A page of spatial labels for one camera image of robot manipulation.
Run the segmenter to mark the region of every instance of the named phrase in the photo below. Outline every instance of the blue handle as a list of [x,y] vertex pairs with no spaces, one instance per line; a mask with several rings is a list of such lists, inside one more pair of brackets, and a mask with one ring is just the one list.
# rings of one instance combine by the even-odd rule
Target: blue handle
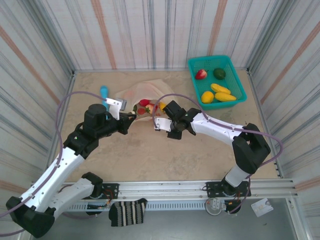
[[[107,86],[102,85],[100,87],[100,94],[101,94],[101,97],[103,97],[104,99],[106,99],[108,97],[108,88],[107,88]],[[105,101],[102,101],[102,105],[106,107],[107,111],[109,111],[109,105]]]

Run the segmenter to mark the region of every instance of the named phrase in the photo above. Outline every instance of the teal plastic basket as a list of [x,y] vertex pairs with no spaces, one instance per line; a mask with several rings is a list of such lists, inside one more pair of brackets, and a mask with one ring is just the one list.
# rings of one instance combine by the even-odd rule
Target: teal plastic basket
[[[188,66],[199,104],[204,110],[229,108],[247,100],[247,94],[240,82],[231,59],[226,55],[202,56],[188,60]],[[218,80],[214,77],[214,69],[221,68],[225,71],[225,79]],[[200,69],[207,71],[208,76],[205,79],[197,80],[195,76]],[[231,91],[231,95],[236,97],[235,101],[221,102],[214,98],[210,104],[201,102],[201,96],[206,91],[212,91],[211,84],[219,84]]]

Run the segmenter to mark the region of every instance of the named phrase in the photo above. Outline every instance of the yellow fruit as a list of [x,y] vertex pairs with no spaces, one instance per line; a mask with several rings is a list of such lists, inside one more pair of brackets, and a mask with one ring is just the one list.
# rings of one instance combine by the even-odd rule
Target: yellow fruit
[[217,92],[217,93],[215,94],[215,98],[216,98],[217,100],[219,100],[220,102],[230,102],[230,101],[235,101],[235,100],[237,100],[235,96],[232,96],[232,95],[227,94],[227,93],[222,92],[222,91]]
[[211,89],[216,93],[223,92],[226,94],[231,94],[231,91],[228,88],[225,88],[224,86],[220,86],[219,84],[216,84],[216,83],[211,84]]
[[164,111],[165,106],[167,106],[166,104],[164,104],[163,102],[159,103],[159,108],[161,109],[161,111]]
[[201,102],[204,104],[210,104],[214,101],[214,94],[210,91],[205,91],[201,96]]

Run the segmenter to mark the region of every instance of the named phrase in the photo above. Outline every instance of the fabric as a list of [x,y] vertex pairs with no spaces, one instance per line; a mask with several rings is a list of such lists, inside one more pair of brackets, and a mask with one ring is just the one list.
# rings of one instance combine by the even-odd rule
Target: fabric
[[109,211],[111,227],[123,227],[144,222],[144,213],[147,200],[141,198],[137,201],[117,201],[112,204]]

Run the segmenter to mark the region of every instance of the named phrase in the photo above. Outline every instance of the paper tag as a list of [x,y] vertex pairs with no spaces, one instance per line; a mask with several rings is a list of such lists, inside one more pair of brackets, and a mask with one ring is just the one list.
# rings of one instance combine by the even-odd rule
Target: paper tag
[[260,217],[274,209],[267,198],[251,204],[251,207],[257,217]]

